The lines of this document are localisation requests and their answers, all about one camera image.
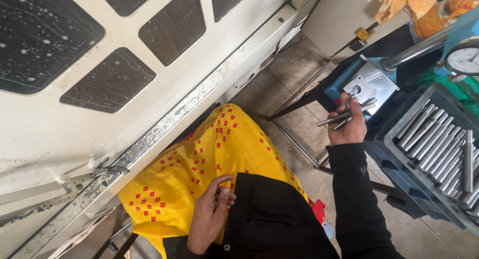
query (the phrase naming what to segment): metal leg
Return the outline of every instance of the metal leg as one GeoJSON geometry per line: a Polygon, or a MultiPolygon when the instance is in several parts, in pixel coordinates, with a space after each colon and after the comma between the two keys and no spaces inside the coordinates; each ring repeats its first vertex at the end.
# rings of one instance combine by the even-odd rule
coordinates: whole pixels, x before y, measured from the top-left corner
{"type": "MultiPolygon", "coordinates": [[[[317,170],[320,170],[322,172],[333,175],[333,172],[332,172],[331,168],[325,167],[325,165],[327,165],[329,163],[329,157],[327,157],[321,164],[318,163],[313,158],[313,156],[311,156],[311,154],[309,154],[309,152],[278,121],[272,121],[272,122],[276,125],[276,127],[279,128],[279,130],[281,132],[283,132],[283,134],[289,140],[291,140],[291,142],[304,154],[304,156],[306,156],[306,158],[308,158],[308,160],[314,165],[314,167],[317,170]]],[[[375,191],[381,192],[381,193],[386,194],[386,195],[392,195],[394,197],[402,199],[401,194],[399,194],[399,191],[394,187],[384,185],[382,183],[378,183],[378,182],[375,182],[375,181],[372,181],[371,184],[373,186],[373,190],[375,190],[375,191]]]]}

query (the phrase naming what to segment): metal shaft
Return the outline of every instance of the metal shaft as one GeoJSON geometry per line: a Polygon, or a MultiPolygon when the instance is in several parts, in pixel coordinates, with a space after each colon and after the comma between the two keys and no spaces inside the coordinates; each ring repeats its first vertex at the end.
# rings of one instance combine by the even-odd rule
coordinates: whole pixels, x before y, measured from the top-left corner
{"type": "Polygon", "coordinates": [[[386,68],[386,70],[392,71],[403,63],[414,60],[420,56],[443,47],[446,44],[446,39],[451,29],[452,25],[449,25],[448,27],[440,30],[434,35],[429,36],[427,39],[417,43],[416,45],[391,58],[386,59],[383,62],[384,68],[386,68]]]}
{"type": "MultiPolygon", "coordinates": [[[[361,107],[361,111],[366,111],[368,109],[372,109],[372,108],[375,108],[376,107],[376,104],[368,104],[368,105],[365,105],[365,106],[362,106],[361,107]]],[[[327,119],[327,120],[324,120],[324,121],[320,121],[317,123],[318,126],[322,126],[322,125],[326,125],[328,123],[332,123],[332,122],[337,122],[337,121],[342,121],[344,119],[347,119],[351,117],[351,112],[346,112],[346,113],[342,113],[342,114],[339,114],[337,117],[335,118],[331,118],[331,119],[327,119]]]]}
{"type": "Polygon", "coordinates": [[[451,131],[449,131],[447,134],[445,134],[445,132],[448,130],[449,124],[452,122],[453,119],[454,119],[453,116],[449,116],[443,124],[440,124],[436,133],[434,133],[433,137],[429,140],[429,142],[426,145],[424,145],[424,147],[422,147],[422,149],[414,157],[417,158],[418,160],[421,160],[426,155],[426,153],[431,148],[433,148],[433,146],[437,146],[439,148],[439,146],[441,144],[439,142],[440,138],[443,137],[444,139],[446,139],[447,134],[449,132],[451,132],[451,131]]]}
{"type": "Polygon", "coordinates": [[[466,131],[466,144],[464,145],[464,191],[473,191],[473,168],[472,168],[472,130],[466,131]]]}
{"type": "Polygon", "coordinates": [[[422,125],[424,121],[426,121],[427,117],[429,114],[434,110],[436,106],[434,104],[428,105],[424,111],[421,112],[421,114],[417,117],[416,121],[409,127],[407,132],[404,134],[403,137],[401,137],[401,140],[398,142],[398,146],[401,148],[404,148],[404,146],[408,143],[408,141],[411,139],[411,137],[416,133],[416,131],[419,129],[419,127],[422,125]]]}
{"type": "Polygon", "coordinates": [[[419,161],[418,167],[423,171],[427,171],[428,168],[439,157],[436,153],[441,153],[451,143],[454,136],[461,130],[460,127],[455,127],[453,124],[449,124],[443,136],[441,136],[437,143],[426,152],[424,158],[419,161]]]}
{"type": "Polygon", "coordinates": [[[434,143],[432,138],[436,134],[437,130],[441,127],[442,123],[446,120],[448,114],[443,114],[436,122],[433,123],[431,128],[427,131],[427,133],[418,141],[416,146],[410,150],[408,156],[416,157],[418,156],[419,152],[426,146],[434,143]]]}
{"type": "Polygon", "coordinates": [[[406,123],[406,125],[404,125],[404,127],[399,131],[399,133],[396,135],[397,138],[401,138],[405,133],[406,131],[409,129],[409,127],[411,126],[411,124],[417,119],[417,117],[419,116],[419,114],[421,114],[421,112],[426,108],[426,105],[427,103],[429,103],[430,99],[426,102],[425,105],[423,105],[416,113],[414,116],[412,116],[412,118],[408,121],[408,123],[406,123]]]}
{"type": "Polygon", "coordinates": [[[430,128],[437,122],[437,119],[444,113],[444,109],[438,109],[434,112],[434,115],[430,117],[424,124],[419,127],[416,133],[411,137],[411,139],[404,145],[401,146],[406,152],[409,151],[414,144],[416,144],[419,139],[421,139],[425,134],[427,134],[430,128]]]}

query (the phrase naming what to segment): black jacket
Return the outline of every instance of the black jacket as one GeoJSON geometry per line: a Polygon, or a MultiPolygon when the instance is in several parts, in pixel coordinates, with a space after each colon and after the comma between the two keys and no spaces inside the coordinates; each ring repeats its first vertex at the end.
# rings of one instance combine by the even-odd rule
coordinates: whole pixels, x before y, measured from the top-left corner
{"type": "MultiPolygon", "coordinates": [[[[343,259],[403,258],[377,207],[361,144],[328,146],[334,173],[336,239],[343,259]]],[[[164,238],[167,258],[339,258],[302,195],[290,184],[238,173],[223,244],[205,254],[186,247],[188,236],[164,238]]]]}

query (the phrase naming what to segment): finger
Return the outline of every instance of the finger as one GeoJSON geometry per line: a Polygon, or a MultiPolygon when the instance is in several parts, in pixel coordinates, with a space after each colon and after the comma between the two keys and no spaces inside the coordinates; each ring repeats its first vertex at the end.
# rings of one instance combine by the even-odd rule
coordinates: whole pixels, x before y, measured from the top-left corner
{"type": "Polygon", "coordinates": [[[217,221],[224,221],[226,216],[226,209],[228,206],[228,201],[230,200],[230,188],[225,187],[223,192],[218,195],[218,205],[216,206],[215,213],[213,213],[213,218],[217,221]]]}
{"type": "Polygon", "coordinates": [[[221,175],[213,178],[208,186],[208,189],[205,193],[210,195],[214,195],[218,191],[218,186],[225,181],[229,181],[233,179],[233,175],[221,175]]]}
{"type": "Polygon", "coordinates": [[[355,121],[364,122],[364,116],[362,115],[361,105],[358,98],[350,99],[349,107],[351,108],[351,118],[355,121]]]}

